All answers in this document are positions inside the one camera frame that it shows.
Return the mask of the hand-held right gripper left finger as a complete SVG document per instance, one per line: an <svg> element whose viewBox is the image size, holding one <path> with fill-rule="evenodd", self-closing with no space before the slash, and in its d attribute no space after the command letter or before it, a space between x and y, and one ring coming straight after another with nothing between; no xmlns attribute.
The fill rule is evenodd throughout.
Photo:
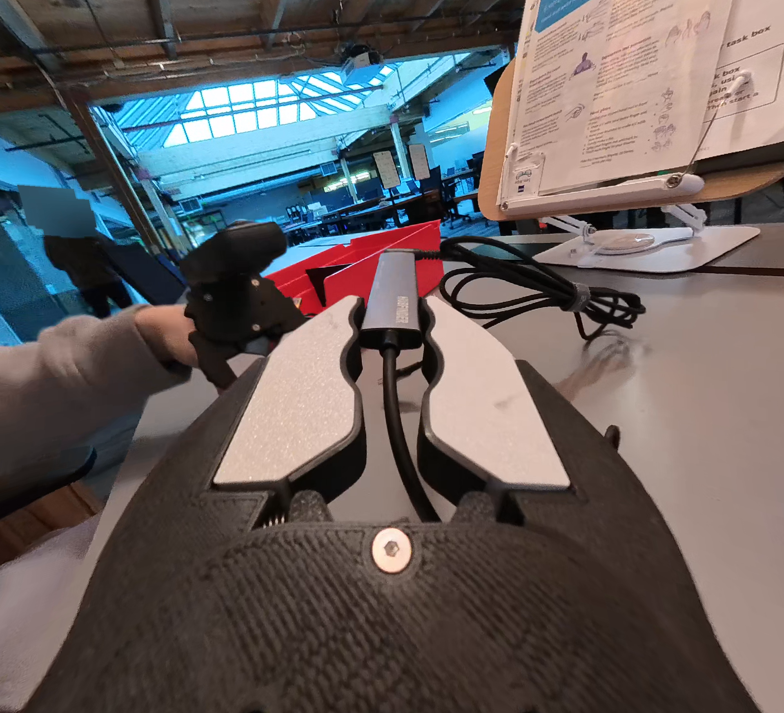
<svg viewBox="0 0 784 713"><path fill-rule="evenodd" d="M357 385L360 296L346 296L287 334L267 357L213 476L215 488L300 491L331 502L367 462Z"/></svg>

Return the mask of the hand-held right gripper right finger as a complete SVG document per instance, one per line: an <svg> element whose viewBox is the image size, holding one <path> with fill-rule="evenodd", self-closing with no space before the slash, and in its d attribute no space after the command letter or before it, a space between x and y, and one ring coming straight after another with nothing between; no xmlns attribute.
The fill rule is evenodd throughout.
<svg viewBox="0 0 784 713"><path fill-rule="evenodd" d="M512 492L564 492L566 469L515 357L436 296L421 305L423 373L417 465L457 505L469 492L496 504Z"/></svg>

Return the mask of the red plastic bin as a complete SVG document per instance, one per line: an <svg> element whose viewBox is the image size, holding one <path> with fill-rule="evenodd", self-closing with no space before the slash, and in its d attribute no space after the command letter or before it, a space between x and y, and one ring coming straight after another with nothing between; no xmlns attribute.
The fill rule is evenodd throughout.
<svg viewBox="0 0 784 713"><path fill-rule="evenodd" d="M440 245L441 222L428 221L358 236L330 247L295 247L290 255L302 256L302 260L274 265L266 277L282 294L298 300L305 315L318 315L346 296L367 300L383 251L438 250Z"/></svg>

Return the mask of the grey USB adapter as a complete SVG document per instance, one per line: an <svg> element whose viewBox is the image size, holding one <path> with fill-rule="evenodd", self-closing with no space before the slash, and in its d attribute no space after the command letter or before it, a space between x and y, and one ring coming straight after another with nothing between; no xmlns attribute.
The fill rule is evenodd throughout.
<svg viewBox="0 0 784 713"><path fill-rule="evenodd" d="M423 344L414 250L385 250L379 256L359 341L378 352L415 350Z"/></svg>

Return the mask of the person's left forearm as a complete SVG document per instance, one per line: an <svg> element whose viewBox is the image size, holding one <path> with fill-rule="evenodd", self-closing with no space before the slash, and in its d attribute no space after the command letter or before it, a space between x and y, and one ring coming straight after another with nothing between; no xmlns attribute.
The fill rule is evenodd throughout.
<svg viewBox="0 0 784 713"><path fill-rule="evenodd" d="M32 343L2 347L3 501L42 493L60 477L63 453L189 380L194 368L164 367L137 332L142 306L105 319L68 317Z"/></svg>

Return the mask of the grey desk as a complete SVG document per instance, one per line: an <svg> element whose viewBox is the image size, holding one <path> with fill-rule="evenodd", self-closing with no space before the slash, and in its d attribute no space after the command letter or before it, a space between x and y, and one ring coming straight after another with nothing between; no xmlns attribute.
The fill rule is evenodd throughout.
<svg viewBox="0 0 784 713"><path fill-rule="evenodd" d="M782 711L782 287L631 284L601 296L642 337L580 359L554 317L477 324L571 481L499 504L419 473L428 296L420 348L359 341L357 483L217 489L278 344L249 346L132 494L28 710Z"/></svg>

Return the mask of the person's left hand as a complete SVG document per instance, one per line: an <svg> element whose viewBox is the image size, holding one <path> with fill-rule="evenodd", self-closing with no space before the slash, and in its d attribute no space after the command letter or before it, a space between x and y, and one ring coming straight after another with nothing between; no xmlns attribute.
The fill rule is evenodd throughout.
<svg viewBox="0 0 784 713"><path fill-rule="evenodd" d="M198 355L190 335L194 322L183 305L145 305L133 316L137 332L153 356L167 368L199 368Z"/></svg>

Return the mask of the dark blue board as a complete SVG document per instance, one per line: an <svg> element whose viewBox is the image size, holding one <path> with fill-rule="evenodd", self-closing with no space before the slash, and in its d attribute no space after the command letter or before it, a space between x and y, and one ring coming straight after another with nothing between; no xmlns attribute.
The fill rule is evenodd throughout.
<svg viewBox="0 0 784 713"><path fill-rule="evenodd" d="M115 271L150 305L174 305L187 285L179 269L163 255L151 255L138 244L105 245Z"/></svg>

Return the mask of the row of work tables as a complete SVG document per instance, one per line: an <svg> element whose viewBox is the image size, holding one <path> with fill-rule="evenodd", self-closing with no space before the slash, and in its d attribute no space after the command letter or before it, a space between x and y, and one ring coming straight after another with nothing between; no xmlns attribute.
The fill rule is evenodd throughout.
<svg viewBox="0 0 784 713"><path fill-rule="evenodd" d="M469 221L481 212L477 183L476 173L470 169L449 169L443 176L441 169L435 168L425 180L410 180L407 193L369 198L313 221L288 224L283 232L290 244L299 244L318 236L377 232L432 221L450 225Z"/></svg>

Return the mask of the skylight window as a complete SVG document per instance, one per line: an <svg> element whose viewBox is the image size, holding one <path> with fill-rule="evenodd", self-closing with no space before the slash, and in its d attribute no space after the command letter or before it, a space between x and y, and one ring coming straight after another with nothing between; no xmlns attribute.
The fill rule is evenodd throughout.
<svg viewBox="0 0 784 713"><path fill-rule="evenodd" d="M247 134L384 105L403 109L437 82L490 69L508 53L463 51L369 65L358 71L319 68L155 98L129 100L100 121L137 152Z"/></svg>

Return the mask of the ceiling projector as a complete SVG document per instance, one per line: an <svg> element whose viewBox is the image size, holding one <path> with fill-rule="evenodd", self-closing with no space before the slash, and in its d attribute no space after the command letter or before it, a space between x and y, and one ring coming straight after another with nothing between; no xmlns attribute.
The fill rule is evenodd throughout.
<svg viewBox="0 0 784 713"><path fill-rule="evenodd" d="M381 54L367 44L348 44L340 54L340 81L343 85L367 87L375 79L382 67Z"/></svg>

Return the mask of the person's grey sweatshirt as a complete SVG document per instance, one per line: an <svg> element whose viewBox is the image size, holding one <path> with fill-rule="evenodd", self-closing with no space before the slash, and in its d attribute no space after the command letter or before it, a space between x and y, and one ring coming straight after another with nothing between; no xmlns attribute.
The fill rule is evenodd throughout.
<svg viewBox="0 0 784 713"><path fill-rule="evenodd" d="M74 615L71 595L100 516L56 530L1 570L1 710L22 711Z"/></svg>

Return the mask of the tan cardboard box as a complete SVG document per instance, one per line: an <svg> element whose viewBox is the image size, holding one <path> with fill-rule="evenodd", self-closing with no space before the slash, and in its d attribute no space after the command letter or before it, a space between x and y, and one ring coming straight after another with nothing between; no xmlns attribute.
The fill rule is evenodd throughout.
<svg viewBox="0 0 784 713"><path fill-rule="evenodd" d="M546 155L539 197L687 164L732 3L526 0L505 155Z"/></svg>

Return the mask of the white printed paper sheet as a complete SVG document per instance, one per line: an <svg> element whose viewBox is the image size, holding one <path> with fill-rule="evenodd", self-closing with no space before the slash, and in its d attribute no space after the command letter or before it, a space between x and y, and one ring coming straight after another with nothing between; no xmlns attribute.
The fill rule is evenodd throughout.
<svg viewBox="0 0 784 713"><path fill-rule="evenodd" d="M698 159L782 143L783 0L733 0Z"/></svg>

